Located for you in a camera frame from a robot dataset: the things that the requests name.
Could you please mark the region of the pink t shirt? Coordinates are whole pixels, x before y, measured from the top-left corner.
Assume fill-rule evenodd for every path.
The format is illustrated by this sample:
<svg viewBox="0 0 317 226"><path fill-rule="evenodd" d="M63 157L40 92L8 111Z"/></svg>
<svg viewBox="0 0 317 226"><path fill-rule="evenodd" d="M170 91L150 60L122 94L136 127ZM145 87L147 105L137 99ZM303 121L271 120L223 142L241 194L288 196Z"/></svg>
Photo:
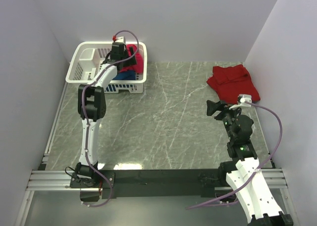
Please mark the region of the pink t shirt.
<svg viewBox="0 0 317 226"><path fill-rule="evenodd" d="M142 74L144 72L144 61L141 54L137 51L137 46L134 44L128 44L127 51L129 56L132 56L134 53L135 56L128 61L128 64L124 65L120 72L132 70L137 74Z"/></svg>

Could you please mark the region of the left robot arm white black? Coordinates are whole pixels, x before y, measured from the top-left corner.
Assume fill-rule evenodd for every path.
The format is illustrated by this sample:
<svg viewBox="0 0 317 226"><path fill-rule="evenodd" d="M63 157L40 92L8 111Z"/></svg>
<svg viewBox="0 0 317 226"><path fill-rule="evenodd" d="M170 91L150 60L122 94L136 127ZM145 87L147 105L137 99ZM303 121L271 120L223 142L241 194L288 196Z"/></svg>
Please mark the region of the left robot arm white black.
<svg viewBox="0 0 317 226"><path fill-rule="evenodd" d="M70 75L82 61L85 52L82 43L75 51L71 61L66 81L77 83L78 113L82 119L83 137L79 162L74 168L72 179L83 182L87 187L94 187L105 180L98 171L97 143L99 127L106 114L105 88L127 66L137 65L135 55L139 52L139 44L126 44L124 41L112 42L111 50L103 62L82 65L83 73L79 80L72 80Z"/></svg>

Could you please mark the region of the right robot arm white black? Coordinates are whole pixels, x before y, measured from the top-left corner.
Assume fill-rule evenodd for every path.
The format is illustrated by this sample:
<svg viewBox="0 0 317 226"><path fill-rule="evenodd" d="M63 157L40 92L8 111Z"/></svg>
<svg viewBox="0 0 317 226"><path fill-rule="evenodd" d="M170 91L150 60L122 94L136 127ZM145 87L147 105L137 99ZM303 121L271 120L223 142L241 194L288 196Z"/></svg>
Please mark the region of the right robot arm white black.
<svg viewBox="0 0 317 226"><path fill-rule="evenodd" d="M232 161L221 163L217 180L230 186L242 206L250 226L292 226L290 214L283 212L273 197L261 170L262 166L251 142L254 121L242 114L242 105L224 101L207 101L207 115L215 112L229 138L227 150Z"/></svg>

